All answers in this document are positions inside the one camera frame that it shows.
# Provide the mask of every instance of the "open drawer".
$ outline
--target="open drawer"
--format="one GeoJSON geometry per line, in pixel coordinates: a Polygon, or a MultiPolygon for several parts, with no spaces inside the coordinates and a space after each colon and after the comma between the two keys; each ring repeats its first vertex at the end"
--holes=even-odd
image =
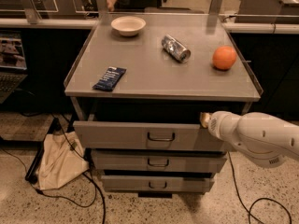
{"type": "Polygon", "coordinates": [[[199,124],[76,121],[83,147],[222,151],[223,142],[199,124]]]}

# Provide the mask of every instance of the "black cable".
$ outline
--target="black cable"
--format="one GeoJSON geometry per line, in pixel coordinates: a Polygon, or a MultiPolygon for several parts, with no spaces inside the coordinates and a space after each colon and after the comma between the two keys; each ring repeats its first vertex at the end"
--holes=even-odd
{"type": "Polygon", "coordinates": [[[275,33],[275,31],[277,30],[277,25],[275,23],[271,23],[273,25],[273,31],[272,31],[272,34],[275,33]]]}
{"type": "Polygon", "coordinates": [[[24,166],[24,168],[25,168],[25,172],[26,172],[26,174],[27,174],[27,167],[26,167],[25,163],[24,163],[19,157],[13,155],[12,153],[7,152],[6,150],[2,149],[1,147],[0,147],[0,149],[1,149],[2,151],[4,151],[5,153],[7,153],[8,155],[10,155],[11,157],[13,157],[13,158],[19,160],[20,163],[24,166]]]}
{"type": "Polygon", "coordinates": [[[27,90],[22,89],[22,88],[17,88],[15,91],[22,91],[22,92],[26,92],[26,93],[28,93],[28,94],[30,94],[30,95],[32,95],[32,96],[36,96],[36,95],[33,94],[31,91],[27,91],[27,90]]]}
{"type": "Polygon", "coordinates": [[[259,202],[259,201],[261,201],[261,200],[267,200],[267,201],[271,201],[271,202],[274,202],[274,203],[279,204],[279,205],[286,211],[286,213],[288,214],[288,217],[289,217],[289,220],[290,220],[290,224],[292,224],[292,216],[291,216],[290,212],[287,210],[287,208],[286,208],[285,206],[283,206],[281,203],[279,203],[279,202],[277,202],[277,201],[275,201],[275,200],[273,200],[273,199],[270,199],[270,198],[259,198],[258,200],[256,200],[256,201],[251,205],[250,209],[248,209],[248,208],[244,205],[244,203],[243,203],[243,201],[242,201],[242,199],[241,199],[240,193],[239,193],[238,186],[237,186],[237,184],[236,184],[236,180],[235,180],[235,168],[234,168],[234,165],[233,165],[232,157],[231,157],[230,152],[227,152],[227,154],[228,154],[229,161],[230,161],[231,168],[232,168],[233,180],[234,180],[234,184],[235,184],[236,195],[237,195],[239,201],[241,202],[243,208],[244,208],[244,209],[248,212],[248,214],[249,214],[249,224],[251,223],[251,222],[250,222],[250,221],[251,221],[251,219],[250,219],[251,217],[253,217],[254,219],[256,219],[260,224],[264,224],[260,219],[258,219],[257,217],[255,217],[255,216],[251,213],[251,210],[252,210],[253,206],[254,206],[257,202],[259,202]]]}
{"type": "Polygon", "coordinates": [[[231,19],[231,18],[236,18],[237,15],[229,15],[229,16],[226,16],[222,19],[222,22],[225,22],[227,19],[231,19]]]}
{"type": "Polygon", "coordinates": [[[40,116],[42,114],[44,114],[43,112],[34,112],[34,113],[24,113],[24,112],[20,112],[20,114],[24,117],[34,117],[34,116],[40,116]]]}
{"type": "Polygon", "coordinates": [[[64,138],[65,138],[66,142],[68,143],[68,145],[70,146],[70,148],[71,148],[73,151],[75,151],[75,152],[77,153],[77,155],[78,155],[79,157],[81,157],[81,158],[85,161],[84,157],[83,157],[82,155],[80,155],[80,154],[76,151],[76,147],[73,147],[74,143],[72,144],[72,143],[69,141],[69,139],[67,138],[67,136],[66,136],[66,134],[65,134],[65,132],[64,132],[63,126],[62,126],[61,122],[59,121],[59,119],[56,118],[53,114],[52,114],[52,116],[53,116],[55,119],[57,119],[58,124],[59,124],[59,126],[60,126],[59,128],[60,128],[60,130],[63,132],[64,138]]]}
{"type": "MultiPolygon", "coordinates": [[[[6,150],[2,149],[1,147],[0,147],[0,149],[3,150],[5,153],[7,153],[9,156],[18,159],[18,160],[20,161],[20,163],[24,166],[25,172],[27,173],[27,167],[26,167],[25,163],[24,163],[19,157],[15,156],[15,155],[13,155],[13,154],[11,154],[11,153],[9,153],[9,152],[7,152],[6,150]]],[[[71,200],[71,199],[69,199],[69,198],[67,198],[67,197],[65,197],[65,196],[60,196],[60,195],[51,196],[51,195],[45,194],[42,190],[40,190],[40,189],[36,189],[33,185],[31,185],[31,187],[32,187],[38,194],[43,195],[43,196],[45,196],[45,197],[47,197],[47,198],[55,198],[55,199],[56,199],[56,198],[61,198],[61,199],[66,199],[66,200],[68,200],[69,202],[71,202],[71,203],[73,203],[73,204],[75,204],[75,205],[77,205],[77,206],[79,206],[79,207],[81,207],[81,208],[88,208],[88,207],[90,207],[90,206],[92,206],[92,205],[94,204],[94,202],[95,202],[95,200],[96,200],[96,197],[97,197],[97,195],[96,195],[96,190],[98,189],[99,192],[100,192],[100,194],[101,194],[102,201],[103,201],[103,208],[104,208],[103,223],[105,223],[105,218],[106,218],[106,205],[105,205],[105,199],[104,199],[104,195],[103,195],[103,193],[102,193],[102,190],[100,190],[100,188],[96,185],[96,183],[93,181],[93,179],[89,178],[89,177],[88,177],[87,175],[85,175],[84,173],[83,173],[83,175],[84,175],[88,180],[90,180],[91,183],[94,185],[94,198],[93,198],[92,202],[91,202],[90,204],[87,204],[87,205],[81,205],[81,204],[79,204],[79,203],[76,203],[74,200],[71,200]]]]}
{"type": "Polygon", "coordinates": [[[61,113],[60,115],[65,119],[65,121],[66,121],[67,123],[71,123],[71,120],[68,119],[63,113],[61,113]]]}
{"type": "Polygon", "coordinates": [[[100,195],[101,195],[101,199],[102,199],[102,204],[103,204],[103,219],[102,219],[102,224],[105,224],[105,221],[106,221],[106,202],[105,202],[105,197],[104,197],[104,194],[103,194],[103,191],[100,189],[100,187],[94,182],[93,180],[93,176],[91,174],[91,177],[92,178],[89,178],[88,176],[86,176],[84,173],[83,175],[89,179],[95,186],[96,189],[98,189],[98,191],[100,192],[100,195]]]}
{"type": "Polygon", "coordinates": [[[280,206],[286,211],[286,213],[288,214],[290,224],[292,224],[292,217],[291,217],[291,214],[290,214],[290,212],[288,211],[288,209],[287,209],[284,205],[282,205],[281,203],[279,203],[278,201],[275,201],[275,200],[273,200],[273,199],[271,199],[271,198],[259,198],[258,200],[256,200],[256,201],[251,205],[251,207],[250,207],[250,209],[249,209],[249,224],[251,223],[251,221],[250,221],[251,209],[253,208],[253,206],[254,206],[257,202],[262,201],[262,200],[267,200],[267,201],[270,201],[270,202],[273,202],[273,203],[276,203],[276,204],[280,205],[280,206]]]}

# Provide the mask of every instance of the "drawer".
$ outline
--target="drawer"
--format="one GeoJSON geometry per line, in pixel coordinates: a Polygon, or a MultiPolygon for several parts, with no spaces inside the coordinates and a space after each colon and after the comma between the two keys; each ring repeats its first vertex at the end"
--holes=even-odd
{"type": "Polygon", "coordinates": [[[223,142],[199,124],[76,121],[83,147],[152,150],[223,150],[223,142]]]}
{"type": "Polygon", "coordinates": [[[226,162],[224,155],[174,152],[93,150],[94,165],[100,170],[218,173],[226,162]]]}
{"type": "Polygon", "coordinates": [[[200,192],[210,191],[214,180],[210,178],[183,178],[160,176],[103,175],[105,191],[200,192]]]}

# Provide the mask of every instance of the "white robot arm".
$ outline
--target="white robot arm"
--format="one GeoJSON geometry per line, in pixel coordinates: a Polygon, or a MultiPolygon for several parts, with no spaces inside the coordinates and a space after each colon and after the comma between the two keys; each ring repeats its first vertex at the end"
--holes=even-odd
{"type": "Polygon", "coordinates": [[[264,113],[244,116],[219,111],[208,121],[208,130],[262,167],[277,167],[284,156],[299,161],[299,126],[264,113]]]}

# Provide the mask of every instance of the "aluminum can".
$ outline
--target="aluminum can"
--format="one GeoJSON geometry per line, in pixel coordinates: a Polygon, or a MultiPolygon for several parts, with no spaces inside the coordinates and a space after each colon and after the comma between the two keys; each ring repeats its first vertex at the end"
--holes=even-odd
{"type": "Polygon", "coordinates": [[[190,50],[171,35],[166,35],[162,39],[162,46],[180,63],[186,63],[191,56],[190,50]]]}

